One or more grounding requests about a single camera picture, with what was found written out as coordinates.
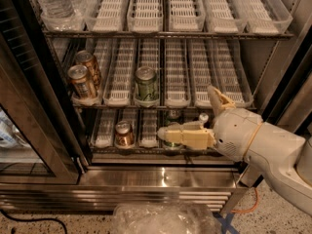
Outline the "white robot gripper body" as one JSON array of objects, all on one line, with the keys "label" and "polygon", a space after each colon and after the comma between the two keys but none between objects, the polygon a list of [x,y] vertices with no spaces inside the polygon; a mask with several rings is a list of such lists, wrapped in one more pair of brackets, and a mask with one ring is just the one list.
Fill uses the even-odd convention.
[{"label": "white robot gripper body", "polygon": [[235,162],[242,161],[255,130],[262,123],[260,115],[247,109],[224,110],[214,118],[216,150]]}]

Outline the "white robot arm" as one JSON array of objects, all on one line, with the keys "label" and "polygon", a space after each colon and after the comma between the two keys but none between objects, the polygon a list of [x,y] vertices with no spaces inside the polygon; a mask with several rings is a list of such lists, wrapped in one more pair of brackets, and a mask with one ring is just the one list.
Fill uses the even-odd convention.
[{"label": "white robot arm", "polygon": [[208,95],[214,112],[210,129],[200,121],[173,124],[158,138],[193,150],[213,147],[221,155],[256,168],[267,184],[298,209],[312,215],[311,140],[262,120],[213,86]]}]

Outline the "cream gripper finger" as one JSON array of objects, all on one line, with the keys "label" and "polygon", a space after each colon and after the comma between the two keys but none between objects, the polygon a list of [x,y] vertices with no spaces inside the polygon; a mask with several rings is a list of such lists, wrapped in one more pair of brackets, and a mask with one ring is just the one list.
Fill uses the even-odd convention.
[{"label": "cream gripper finger", "polygon": [[226,109],[232,109],[236,107],[234,100],[224,95],[219,89],[212,85],[209,85],[208,87],[208,96],[210,98],[214,116],[218,116]]},{"label": "cream gripper finger", "polygon": [[157,136],[161,140],[181,144],[192,150],[205,150],[215,146],[214,131],[205,128],[200,121],[161,127],[157,131]]}]

